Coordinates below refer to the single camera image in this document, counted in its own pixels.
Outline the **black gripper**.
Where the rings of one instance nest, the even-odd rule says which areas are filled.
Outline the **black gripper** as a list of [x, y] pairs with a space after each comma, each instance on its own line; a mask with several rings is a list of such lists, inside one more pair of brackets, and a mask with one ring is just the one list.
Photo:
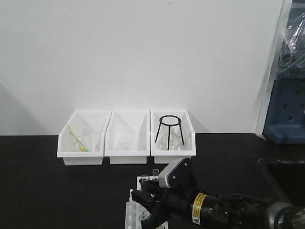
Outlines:
[[190, 178], [186, 187], [160, 188], [157, 179], [146, 182], [145, 191], [133, 190], [132, 199], [150, 213], [143, 229], [155, 229], [171, 218], [182, 218], [205, 229], [221, 227], [221, 199], [203, 193]]

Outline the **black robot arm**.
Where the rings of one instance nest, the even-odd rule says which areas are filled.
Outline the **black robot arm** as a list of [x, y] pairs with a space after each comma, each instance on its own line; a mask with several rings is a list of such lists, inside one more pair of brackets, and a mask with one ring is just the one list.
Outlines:
[[304, 206], [256, 199], [241, 194], [208, 195], [196, 187], [161, 188], [156, 180], [141, 179], [143, 190], [133, 201], [148, 212], [143, 229], [155, 229], [170, 219], [183, 219], [204, 229], [303, 229]]

